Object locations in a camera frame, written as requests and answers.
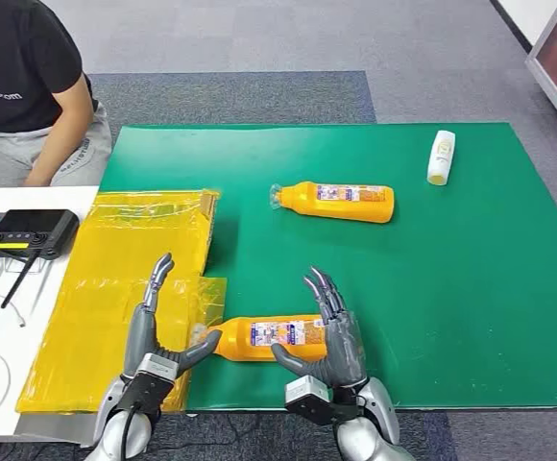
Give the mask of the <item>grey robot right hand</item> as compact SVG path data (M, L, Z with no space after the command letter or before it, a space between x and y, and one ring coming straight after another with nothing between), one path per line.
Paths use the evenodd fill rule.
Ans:
M368 379L364 347L355 314L348 310L332 278L315 266L303 281L313 294L325 328L325 356L308 361L275 343L276 362L297 376L314 376L328 387L352 387Z

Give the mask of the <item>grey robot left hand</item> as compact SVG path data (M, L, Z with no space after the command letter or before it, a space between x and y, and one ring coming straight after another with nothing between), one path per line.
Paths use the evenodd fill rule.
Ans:
M163 346L158 340L156 313L159 292L167 275L174 267L171 253L160 257L153 267L142 301L137 304L129 323L122 374L131 379L147 353L153 353L177 363L175 378L180 378L207 356L213 354L222 332L212 330L202 341L177 352Z

